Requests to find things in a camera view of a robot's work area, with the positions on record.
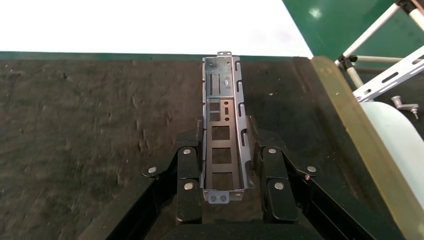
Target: sheet metal part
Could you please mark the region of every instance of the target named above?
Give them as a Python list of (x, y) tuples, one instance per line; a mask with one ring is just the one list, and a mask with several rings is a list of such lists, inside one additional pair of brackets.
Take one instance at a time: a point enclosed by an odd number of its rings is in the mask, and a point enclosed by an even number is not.
[[(232, 56), (230, 51), (203, 58), (204, 134), (200, 187), (210, 204), (239, 201), (244, 189), (255, 187), (248, 174), (252, 158), (241, 80), (240, 58)], [(215, 139), (215, 128), (222, 127), (229, 131), (228, 137)], [(219, 160), (213, 158), (216, 149), (228, 149), (230, 162), (216, 162)], [(222, 173), (231, 173), (232, 190), (214, 187), (213, 175)]]

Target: yellow edge strip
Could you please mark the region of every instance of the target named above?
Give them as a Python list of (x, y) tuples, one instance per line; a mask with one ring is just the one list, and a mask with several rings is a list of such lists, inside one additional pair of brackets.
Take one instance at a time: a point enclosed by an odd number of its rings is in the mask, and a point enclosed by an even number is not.
[(423, 240), (423, 208), (342, 73), (326, 57), (311, 63), (400, 231), (408, 240)]

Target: white metal bracket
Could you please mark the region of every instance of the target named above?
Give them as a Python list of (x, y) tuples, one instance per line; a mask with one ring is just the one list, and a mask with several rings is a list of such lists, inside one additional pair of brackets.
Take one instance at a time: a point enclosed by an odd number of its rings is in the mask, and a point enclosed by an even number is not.
[(365, 83), (355, 90), (353, 95), (358, 99), (358, 102), (367, 102), (408, 80), (424, 69), (424, 60), (414, 64), (414, 61), (421, 58), (423, 55), (424, 46), (418, 48), (386, 71)]

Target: black work surface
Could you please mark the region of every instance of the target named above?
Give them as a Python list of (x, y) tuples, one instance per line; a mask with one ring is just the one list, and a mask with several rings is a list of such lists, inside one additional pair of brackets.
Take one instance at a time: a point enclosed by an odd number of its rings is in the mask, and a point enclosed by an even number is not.
[[(311, 120), (299, 88), (285, 84), (297, 78), (292, 63), (242, 62), (241, 70), (246, 111), (259, 127), (306, 145), (300, 156), (325, 158), (331, 149), (321, 149), (324, 138), (305, 144), (297, 133), (307, 131), (291, 126)], [(176, 134), (194, 127), (202, 115), (202, 64), (2, 60), (0, 105), (0, 237), (75, 239), (141, 175), (143, 158), (170, 151)], [(249, 218), (258, 204), (233, 206)], [(175, 212), (164, 214), (175, 223)]]

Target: metal bracket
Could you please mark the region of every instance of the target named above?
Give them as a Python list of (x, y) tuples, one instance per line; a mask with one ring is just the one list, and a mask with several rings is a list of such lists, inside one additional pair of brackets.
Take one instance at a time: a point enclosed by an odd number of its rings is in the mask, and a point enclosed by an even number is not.
[[(240, 58), (232, 56), (230, 51), (219, 51), (216, 57), (203, 58), (204, 134), (200, 187), (210, 204), (239, 201), (244, 189), (254, 188), (247, 174), (247, 163), (252, 158), (241, 80)], [(223, 136), (218, 136), (219, 129), (224, 129)], [(229, 161), (222, 162), (222, 157), (214, 156), (214, 151), (222, 149), (229, 150)], [(216, 189), (214, 174), (231, 174), (232, 190)]]
[(367, 102), (403, 83), (424, 69), (424, 61), (414, 63), (424, 55), (424, 46), (380, 73), (353, 92), (358, 102)]

